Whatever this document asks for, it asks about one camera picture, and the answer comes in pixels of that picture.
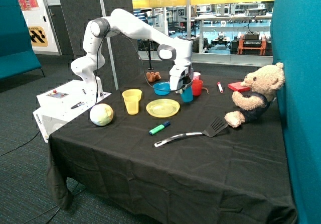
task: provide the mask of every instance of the small red book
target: small red book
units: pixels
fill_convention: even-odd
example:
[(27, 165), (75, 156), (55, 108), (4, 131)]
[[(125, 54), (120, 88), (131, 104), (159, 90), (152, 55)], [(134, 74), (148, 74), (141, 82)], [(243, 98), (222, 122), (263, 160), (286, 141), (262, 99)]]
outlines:
[(250, 90), (249, 87), (242, 87), (241, 82), (230, 83), (228, 87), (233, 91), (238, 91), (238, 92), (245, 92)]

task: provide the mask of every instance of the orange machine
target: orange machine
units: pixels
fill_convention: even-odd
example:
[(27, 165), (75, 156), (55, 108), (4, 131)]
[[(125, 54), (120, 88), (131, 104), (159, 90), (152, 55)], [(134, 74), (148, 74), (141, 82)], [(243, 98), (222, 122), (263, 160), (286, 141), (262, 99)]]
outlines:
[(266, 49), (265, 35), (248, 32), (239, 39), (237, 54), (264, 56)]

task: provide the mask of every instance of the glass wall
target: glass wall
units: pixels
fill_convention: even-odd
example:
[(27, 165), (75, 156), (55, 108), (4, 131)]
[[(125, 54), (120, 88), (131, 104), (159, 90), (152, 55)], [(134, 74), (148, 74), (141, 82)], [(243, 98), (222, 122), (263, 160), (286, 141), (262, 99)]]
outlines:
[[(274, 0), (133, 0), (134, 14), (169, 37), (193, 40), (193, 61), (235, 65), (272, 62)], [(138, 42), (143, 58), (158, 44)]]

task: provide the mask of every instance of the door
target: door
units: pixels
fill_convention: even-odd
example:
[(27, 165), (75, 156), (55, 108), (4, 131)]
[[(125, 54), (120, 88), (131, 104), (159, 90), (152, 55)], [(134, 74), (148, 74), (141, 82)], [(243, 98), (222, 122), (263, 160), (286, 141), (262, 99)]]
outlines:
[(61, 55), (45, 0), (18, 0), (25, 17), (33, 51), (36, 54)]

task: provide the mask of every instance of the green highlighter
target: green highlighter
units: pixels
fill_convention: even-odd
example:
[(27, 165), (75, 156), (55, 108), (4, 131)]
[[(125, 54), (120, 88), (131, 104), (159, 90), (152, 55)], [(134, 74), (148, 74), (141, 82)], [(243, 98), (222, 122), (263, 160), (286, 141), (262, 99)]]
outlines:
[(166, 121), (165, 123), (158, 125), (157, 127), (153, 128), (152, 130), (149, 131), (150, 135), (154, 135), (158, 133), (159, 131), (165, 129), (167, 126), (171, 125), (169, 121)]

